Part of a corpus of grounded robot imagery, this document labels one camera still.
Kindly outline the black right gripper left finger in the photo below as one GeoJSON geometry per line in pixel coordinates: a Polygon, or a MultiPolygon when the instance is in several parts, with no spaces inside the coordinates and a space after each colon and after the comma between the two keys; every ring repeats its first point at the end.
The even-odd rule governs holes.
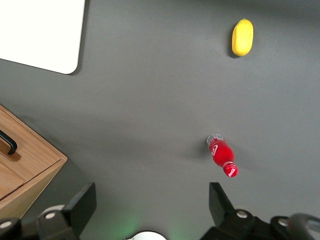
{"type": "Polygon", "coordinates": [[[78,240],[96,208],[96,184],[89,182],[67,204],[49,207],[38,216],[39,239],[78,240]]]}

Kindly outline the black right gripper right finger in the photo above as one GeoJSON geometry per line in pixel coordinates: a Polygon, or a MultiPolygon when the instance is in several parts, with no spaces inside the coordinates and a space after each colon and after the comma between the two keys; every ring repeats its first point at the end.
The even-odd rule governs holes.
{"type": "Polygon", "coordinates": [[[247,240],[254,227],[255,218],[243,209],[235,209],[218,182],[209,184],[209,211],[214,226],[202,240],[247,240]]]}

